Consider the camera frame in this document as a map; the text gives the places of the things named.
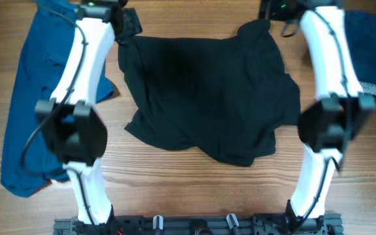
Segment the black cable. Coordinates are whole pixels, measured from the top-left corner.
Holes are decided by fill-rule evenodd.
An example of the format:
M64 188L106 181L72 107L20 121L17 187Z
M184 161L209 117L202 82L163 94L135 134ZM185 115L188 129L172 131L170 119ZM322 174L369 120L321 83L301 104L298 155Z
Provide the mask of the black cable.
M80 57L80 60L79 60L79 64L76 68L76 72L73 76L73 79L72 81L70 82L70 86L68 87L67 89L67 92L66 92L66 95L65 97L63 97L62 101L56 106L56 108L40 123L40 125L31 133L29 139L27 140L27 142L25 143L25 146L24 146L24 149L22 151L22 154L21 154L21 167L29 174L29 175L32 175L32 176L42 176L45 178L45 175L47 174L62 174L64 173L64 169L56 169L56 170L53 170L51 172L34 172L32 170L30 170L26 163L25 163L25 155L28 151L28 149L30 148L30 145L31 143L33 142L33 140L35 139L35 137L37 136L37 134L44 128L44 126L51 120L53 119L56 115L59 114L59 111L62 109L62 106L66 103L66 101L68 100L68 98L70 97L70 95L72 94L73 92L73 87L75 85L75 82L76 80L78 79L78 75L79 75L79 72L81 70L81 67L82 67L82 64L84 62L84 57L85 57L85 54L86 54L86 46L88 45L87 41L86 41L86 37L85 37L85 33L84 31L81 29L81 27L76 23L74 22L72 19L70 19L69 17L63 15L63 14L60 14L48 7L45 7L44 5L36 2L36 5L44 10L47 10L48 12L52 13L52 14L55 14L56 16L59 16L63 19L65 19L66 21L68 21L69 23L71 23L73 26L75 26L75 28L77 28L79 30L79 32L81 33L82 35L82 54L81 54L81 57Z
M336 44L337 52L339 54L339 62L340 62L341 75L342 75L341 85L343 86L343 88L346 92L346 95L347 95L347 107L346 107L346 114L345 114L346 115L345 135L343 137L343 142L342 142L342 152L343 152L342 161L343 161L344 158L345 158L345 155L344 155L345 148L346 148L349 140L351 139L351 135L352 135L351 96L349 94L349 89L347 87L348 79L347 79L346 74L345 74L345 60L343 58L343 52L342 52L342 49L341 49L341 46L340 46L340 43L339 43L339 39L337 38L336 32L334 31L332 26L330 26L329 22L323 16L321 16L317 11L315 11L315 10L311 10L311 11L314 12L316 14L316 16L318 16L320 18L320 20L328 28L329 34L333 37L334 42ZM300 218L301 221L294 228L291 229L290 234L293 234L294 232L296 232L304 224L304 222L310 216L311 212L314 210L314 207L316 206L317 202L319 201L320 196L321 196L321 191L323 189L324 181L326 179L326 174L327 174L328 165L330 163L330 160L333 160L333 163L336 167L336 170L338 172L340 172L340 170L341 170L340 164L336 161L335 158L330 157L327 160L325 160L325 162L324 162L325 166L324 166L324 170L323 170L323 173L322 173L321 182L319 184L319 188L317 189L317 193L316 193L316 196L314 198L314 201L310 205L309 209L306 211L304 216L302 218Z
M297 28L294 30L294 32L292 32L292 33L286 35L285 33L287 32L287 29L288 29L291 25L297 25ZM299 22L298 20L289 20L289 21L287 21L287 23L284 25L284 28L282 28L281 36L284 37L284 38L292 37L292 36L296 35L299 31L300 31L300 22Z

